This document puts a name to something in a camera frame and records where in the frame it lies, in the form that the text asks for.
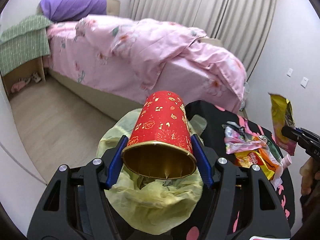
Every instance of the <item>wall outlet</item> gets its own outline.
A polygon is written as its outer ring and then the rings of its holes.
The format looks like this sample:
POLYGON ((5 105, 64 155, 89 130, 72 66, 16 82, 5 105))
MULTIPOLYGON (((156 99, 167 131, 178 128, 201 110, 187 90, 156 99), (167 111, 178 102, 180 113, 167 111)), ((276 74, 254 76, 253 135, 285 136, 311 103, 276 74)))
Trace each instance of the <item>wall outlet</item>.
POLYGON ((293 72, 293 69, 292 69, 292 68, 289 68, 289 70, 288 70, 288 72, 287 72, 287 76, 291 77, 292 72, 293 72))
POLYGON ((308 84, 308 79, 306 77, 303 77, 300 85, 302 85, 304 88, 306 88, 307 84, 308 84))

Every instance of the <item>headboard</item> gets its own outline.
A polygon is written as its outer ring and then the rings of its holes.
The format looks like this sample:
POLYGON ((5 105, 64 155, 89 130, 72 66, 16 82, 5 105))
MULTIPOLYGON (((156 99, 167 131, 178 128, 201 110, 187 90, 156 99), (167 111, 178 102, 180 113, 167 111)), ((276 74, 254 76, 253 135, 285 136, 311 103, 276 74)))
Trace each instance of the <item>headboard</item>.
MULTIPOLYGON (((41 6, 38 5, 36 14, 42 14, 41 6)), ((120 15, 120 1, 107 0, 107 15, 119 16, 120 15)))

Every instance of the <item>green striped cloth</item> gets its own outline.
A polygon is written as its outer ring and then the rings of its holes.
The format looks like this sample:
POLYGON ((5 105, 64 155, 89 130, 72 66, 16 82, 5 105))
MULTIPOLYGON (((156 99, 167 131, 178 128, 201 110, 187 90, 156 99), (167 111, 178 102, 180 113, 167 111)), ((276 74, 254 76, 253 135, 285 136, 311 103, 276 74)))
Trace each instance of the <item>green striped cloth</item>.
POLYGON ((51 24, 43 15, 33 15, 1 34, 0 71, 3 76, 29 60, 50 54, 45 28, 51 24))

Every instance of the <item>silver screw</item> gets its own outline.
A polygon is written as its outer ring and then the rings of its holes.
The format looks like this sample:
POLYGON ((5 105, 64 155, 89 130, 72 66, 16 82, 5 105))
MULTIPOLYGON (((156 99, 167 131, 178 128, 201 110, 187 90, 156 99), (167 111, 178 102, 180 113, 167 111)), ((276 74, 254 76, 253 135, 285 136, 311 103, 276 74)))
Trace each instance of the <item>silver screw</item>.
POLYGON ((259 165, 254 164, 254 165, 252 165, 252 169, 253 169, 254 171, 259 171, 259 170, 260 170, 260 167, 259 167, 259 165))
POLYGON ((219 158, 218 162, 221 163, 221 164, 226 164, 228 161, 227 161, 226 158, 219 158))
POLYGON ((102 160, 99 159, 99 158, 96 158, 96 159, 94 159, 94 160, 92 161, 92 163, 93 163, 94 165, 100 165, 100 164, 102 163, 102 160))
POLYGON ((59 171, 66 171, 67 170, 67 165, 63 164, 59 167, 59 171))

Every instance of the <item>beige curtain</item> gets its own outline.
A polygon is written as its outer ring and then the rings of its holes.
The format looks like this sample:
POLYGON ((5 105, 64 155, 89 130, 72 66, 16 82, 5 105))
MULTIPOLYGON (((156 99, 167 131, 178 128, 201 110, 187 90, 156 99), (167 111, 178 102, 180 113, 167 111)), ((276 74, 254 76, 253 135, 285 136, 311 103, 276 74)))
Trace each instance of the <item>beige curtain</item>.
POLYGON ((249 77, 267 39, 275 7, 276 0, 132 0, 130 16, 205 30, 243 62, 249 77))
POLYGON ((276 0, 229 0, 220 28, 212 37, 236 55, 249 77, 267 39, 276 0))
POLYGON ((172 21, 191 27, 200 3, 201 0, 132 0, 130 17, 133 20, 172 21))

